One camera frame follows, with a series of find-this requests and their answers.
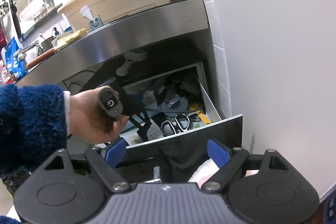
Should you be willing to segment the person left hand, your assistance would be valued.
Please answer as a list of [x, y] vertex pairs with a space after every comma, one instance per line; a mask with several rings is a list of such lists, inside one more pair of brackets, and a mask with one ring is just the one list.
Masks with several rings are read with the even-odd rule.
[[87, 90], [70, 96], [68, 133], [90, 144], [107, 143], [120, 136], [129, 117], [112, 121], [98, 103], [98, 94], [103, 87]]

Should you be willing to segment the blue fleece sleeve forearm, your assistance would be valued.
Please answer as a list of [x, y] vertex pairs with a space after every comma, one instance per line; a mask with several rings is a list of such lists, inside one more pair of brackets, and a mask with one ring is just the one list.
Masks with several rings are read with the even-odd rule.
[[36, 170], [67, 146], [70, 94], [57, 85], [1, 87], [1, 176]]

